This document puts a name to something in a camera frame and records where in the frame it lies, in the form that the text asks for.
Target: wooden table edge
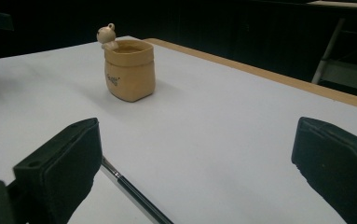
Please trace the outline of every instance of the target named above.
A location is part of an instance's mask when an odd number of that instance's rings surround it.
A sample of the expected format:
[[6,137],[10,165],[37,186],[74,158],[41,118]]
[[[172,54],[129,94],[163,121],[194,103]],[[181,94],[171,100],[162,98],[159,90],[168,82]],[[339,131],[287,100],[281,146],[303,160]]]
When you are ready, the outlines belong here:
[[173,44],[171,42],[167,42],[164,40],[156,39],[156,38],[147,38],[144,39],[144,41],[149,42],[151,44],[159,45],[161,47],[167,48],[167,49],[173,49],[191,56],[195,56],[213,63],[220,63],[225,66],[229,66],[232,68],[239,69],[243,72],[251,73],[254,75],[257,75],[259,77],[264,77],[276,82],[279,82],[284,85],[288,85],[291,87],[298,88],[303,91],[308,91],[323,97],[327,97],[329,99],[339,101],[348,105],[354,105],[357,106],[357,96],[348,94],[342,91],[336,91],[333,89],[325,88],[323,86],[319,86],[313,83],[309,83],[303,80],[299,80],[296,78],[292,77],[287,77],[283,76],[277,73],[270,72],[268,70],[264,70],[261,68],[253,67],[245,63],[238,63],[226,58],[222,58],[219,56],[215,56],[203,51],[199,51],[196,49],[190,49],[187,47],[183,47],[180,45]]

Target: animal figurine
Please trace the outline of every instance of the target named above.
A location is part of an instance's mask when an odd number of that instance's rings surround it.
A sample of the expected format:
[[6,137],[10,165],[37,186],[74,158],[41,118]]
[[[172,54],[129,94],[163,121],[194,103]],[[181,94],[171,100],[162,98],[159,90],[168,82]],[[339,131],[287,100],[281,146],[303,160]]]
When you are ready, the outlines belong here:
[[115,38],[117,38],[117,35],[115,34],[115,25],[113,23],[100,28],[97,32],[97,41],[102,43],[102,49],[118,49],[119,45],[115,41]]

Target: pen holder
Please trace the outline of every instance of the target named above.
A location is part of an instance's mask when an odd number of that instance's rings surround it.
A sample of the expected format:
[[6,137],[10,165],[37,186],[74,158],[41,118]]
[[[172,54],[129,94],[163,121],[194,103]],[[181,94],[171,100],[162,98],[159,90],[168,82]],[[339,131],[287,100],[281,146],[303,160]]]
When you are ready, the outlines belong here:
[[135,102],[155,90],[153,46],[142,40],[117,40],[117,49],[104,49],[105,81],[117,98]]

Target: black object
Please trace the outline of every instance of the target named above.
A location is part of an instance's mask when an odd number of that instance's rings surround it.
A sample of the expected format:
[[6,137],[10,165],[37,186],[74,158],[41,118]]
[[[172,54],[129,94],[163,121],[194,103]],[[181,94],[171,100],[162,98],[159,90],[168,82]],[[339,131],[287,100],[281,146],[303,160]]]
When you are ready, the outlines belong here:
[[102,157],[97,119],[69,125],[19,162],[7,187],[0,180],[0,223],[67,223],[88,196]]
[[103,167],[117,179],[120,184],[158,223],[172,224],[154,204],[152,204],[132,183],[126,179],[106,158],[103,158]]
[[348,224],[357,224],[357,136],[328,122],[300,118],[292,163]]

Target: white table surface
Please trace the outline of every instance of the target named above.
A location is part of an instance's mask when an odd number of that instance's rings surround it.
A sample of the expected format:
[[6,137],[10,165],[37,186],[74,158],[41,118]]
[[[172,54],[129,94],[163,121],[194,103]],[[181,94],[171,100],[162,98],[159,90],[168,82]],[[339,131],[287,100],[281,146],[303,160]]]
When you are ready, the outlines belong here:
[[[357,107],[154,47],[155,92],[135,103],[109,93],[97,42],[0,59],[0,179],[97,118],[104,156],[174,223],[345,223],[291,153],[300,117],[357,135]],[[100,171],[70,223],[151,221]]]

